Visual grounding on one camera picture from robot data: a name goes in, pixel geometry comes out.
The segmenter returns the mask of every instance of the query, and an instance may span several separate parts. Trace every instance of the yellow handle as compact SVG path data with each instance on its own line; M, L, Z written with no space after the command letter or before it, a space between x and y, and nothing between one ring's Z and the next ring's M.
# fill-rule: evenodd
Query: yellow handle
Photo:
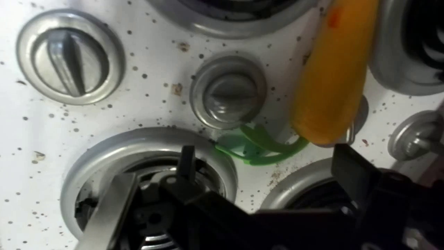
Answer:
M379 0L334 0L291 106L291 127L315 145L332 145L351 127L362 98Z

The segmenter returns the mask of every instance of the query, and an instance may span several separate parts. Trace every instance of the silver ring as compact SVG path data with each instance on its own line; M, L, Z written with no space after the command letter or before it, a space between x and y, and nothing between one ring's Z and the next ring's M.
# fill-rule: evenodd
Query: silver ring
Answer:
M237 173L230 159L214 150L209 141L187 131L168 128L137 130L110 138L87 150L72 167L61 192L62 218L73 236L82 231L75 218L75 206L82 186L97 173L107 177L119 173L143 159L159 155L180 153L184 145L196 146L196 157L205 161L221 180L225 198L236 199Z

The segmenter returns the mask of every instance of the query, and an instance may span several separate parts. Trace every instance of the silver knob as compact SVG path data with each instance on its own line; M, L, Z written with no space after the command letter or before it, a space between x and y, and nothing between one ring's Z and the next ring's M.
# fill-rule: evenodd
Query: silver knob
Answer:
M121 82L122 49L94 18L50 11L29 21L18 38L18 61L44 96L67 105L90 105Z
M197 73L190 103L205 125L232 130L251 121L261 111L265 96L261 68L244 57L225 56Z
M438 111L418 113L405 120L391 135L388 153L400 160L413 160L426 153L444 155L441 138L444 117Z

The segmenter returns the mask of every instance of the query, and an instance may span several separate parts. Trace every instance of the knob grip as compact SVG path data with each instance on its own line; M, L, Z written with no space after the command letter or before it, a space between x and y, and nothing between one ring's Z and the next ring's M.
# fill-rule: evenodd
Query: knob grip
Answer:
M82 56L71 34L67 31L53 36L47 43L47 53L67 92L73 98L83 96L86 92L82 80Z

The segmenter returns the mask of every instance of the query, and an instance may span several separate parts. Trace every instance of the circular button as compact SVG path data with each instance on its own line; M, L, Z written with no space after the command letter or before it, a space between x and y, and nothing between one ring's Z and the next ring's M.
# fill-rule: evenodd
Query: circular button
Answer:
M204 64L191 85L190 105L196 117L215 130L250 123L262 109L266 81L255 63L223 56Z
M221 123L248 120L259 102L254 82L239 74L215 80L204 99L208 113Z

